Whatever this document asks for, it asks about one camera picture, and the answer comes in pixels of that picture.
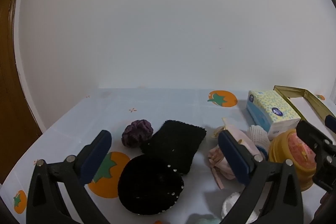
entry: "white wall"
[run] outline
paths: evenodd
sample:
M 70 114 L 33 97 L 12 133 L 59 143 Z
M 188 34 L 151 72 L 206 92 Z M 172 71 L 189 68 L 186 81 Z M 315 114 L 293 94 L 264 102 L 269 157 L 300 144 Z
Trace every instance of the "white wall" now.
M 23 72 L 48 128 L 95 87 L 330 96 L 331 0 L 21 0 Z

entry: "purple crocheted ball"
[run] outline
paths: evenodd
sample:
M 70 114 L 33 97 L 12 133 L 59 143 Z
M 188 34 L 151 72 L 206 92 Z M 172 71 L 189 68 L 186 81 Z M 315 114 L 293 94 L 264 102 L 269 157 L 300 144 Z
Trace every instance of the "purple crocheted ball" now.
M 135 148 L 147 141 L 153 134 L 151 123 L 147 120 L 136 120 L 125 128 L 121 136 L 124 146 Z

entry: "gold metal frame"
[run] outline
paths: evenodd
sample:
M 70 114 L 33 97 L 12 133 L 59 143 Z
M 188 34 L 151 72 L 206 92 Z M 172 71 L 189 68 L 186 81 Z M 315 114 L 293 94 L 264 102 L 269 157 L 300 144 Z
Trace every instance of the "gold metal frame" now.
M 290 86 L 281 86 L 275 85 L 274 90 L 296 111 L 297 114 L 301 117 L 302 120 L 306 121 L 306 118 L 302 115 L 302 113 L 293 105 L 293 103 L 289 100 L 290 98 L 303 97 L 307 100 L 307 102 L 314 109 L 316 114 L 322 120 L 324 124 L 324 120 L 326 116 L 331 115 L 333 117 L 334 114 L 325 106 L 313 93 L 308 90 L 292 88 Z

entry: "black round sponge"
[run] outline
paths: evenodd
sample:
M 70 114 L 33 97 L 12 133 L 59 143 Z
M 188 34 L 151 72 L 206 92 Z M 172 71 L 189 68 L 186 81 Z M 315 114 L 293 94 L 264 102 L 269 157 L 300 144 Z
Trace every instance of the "black round sponge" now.
M 183 188 L 181 176 L 170 165 L 157 157 L 141 155 L 125 166 L 118 195 L 132 213 L 155 215 L 172 207 Z

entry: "tissue pack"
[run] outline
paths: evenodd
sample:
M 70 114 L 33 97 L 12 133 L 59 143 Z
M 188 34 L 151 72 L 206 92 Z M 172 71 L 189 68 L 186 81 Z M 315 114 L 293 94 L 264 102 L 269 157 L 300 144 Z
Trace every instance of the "tissue pack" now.
M 300 116 L 274 90 L 249 91 L 247 109 L 256 125 L 268 132 L 272 140 L 280 133 L 295 128 Z

